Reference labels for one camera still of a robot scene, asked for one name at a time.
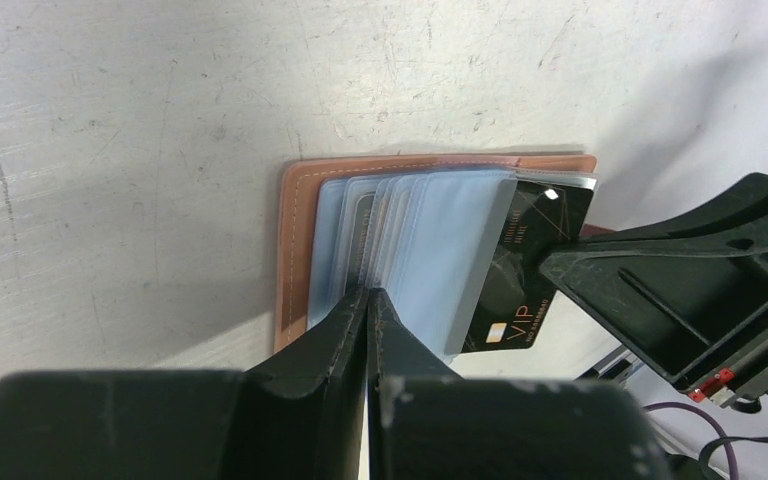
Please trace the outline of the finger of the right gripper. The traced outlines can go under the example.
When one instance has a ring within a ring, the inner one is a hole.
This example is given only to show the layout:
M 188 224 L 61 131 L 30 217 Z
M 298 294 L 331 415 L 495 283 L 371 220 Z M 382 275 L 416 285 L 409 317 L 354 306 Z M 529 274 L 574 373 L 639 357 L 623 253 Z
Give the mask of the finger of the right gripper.
M 540 271 L 679 391 L 768 388 L 768 175 L 656 224 L 555 247 Z

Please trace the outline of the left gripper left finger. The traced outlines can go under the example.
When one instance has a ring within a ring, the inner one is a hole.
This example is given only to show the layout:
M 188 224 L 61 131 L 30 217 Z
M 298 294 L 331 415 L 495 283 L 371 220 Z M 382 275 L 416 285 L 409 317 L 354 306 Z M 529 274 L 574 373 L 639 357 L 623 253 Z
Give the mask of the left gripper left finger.
M 0 479 L 353 479 L 369 292 L 246 370 L 0 379 Z

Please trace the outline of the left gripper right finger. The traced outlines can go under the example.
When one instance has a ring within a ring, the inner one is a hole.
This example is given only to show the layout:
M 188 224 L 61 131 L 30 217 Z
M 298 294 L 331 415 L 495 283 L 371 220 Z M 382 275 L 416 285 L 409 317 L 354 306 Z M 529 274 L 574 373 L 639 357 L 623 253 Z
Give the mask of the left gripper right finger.
M 466 379 L 402 323 L 386 291 L 367 305 L 373 479 L 667 479 L 641 408 L 599 380 Z

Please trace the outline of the black VIP card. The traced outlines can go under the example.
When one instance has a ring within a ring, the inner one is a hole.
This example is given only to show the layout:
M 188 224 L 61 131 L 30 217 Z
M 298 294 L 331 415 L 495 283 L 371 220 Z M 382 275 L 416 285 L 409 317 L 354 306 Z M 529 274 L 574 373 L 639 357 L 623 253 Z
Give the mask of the black VIP card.
M 596 187 L 588 176 L 518 182 L 457 354 L 534 345 L 557 292 L 539 264 L 579 237 Z

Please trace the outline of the tan leather card holder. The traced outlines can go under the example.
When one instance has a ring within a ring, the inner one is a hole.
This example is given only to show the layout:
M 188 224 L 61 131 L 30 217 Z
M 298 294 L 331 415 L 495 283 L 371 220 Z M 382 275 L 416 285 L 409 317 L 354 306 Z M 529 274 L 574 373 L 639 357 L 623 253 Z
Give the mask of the tan leather card holder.
M 438 166 L 498 165 L 544 171 L 592 173 L 589 154 L 423 154 L 300 160 L 284 172 L 277 226 L 277 294 L 274 350 L 288 346 L 307 329 L 315 215 L 321 184 L 329 179 L 423 171 Z

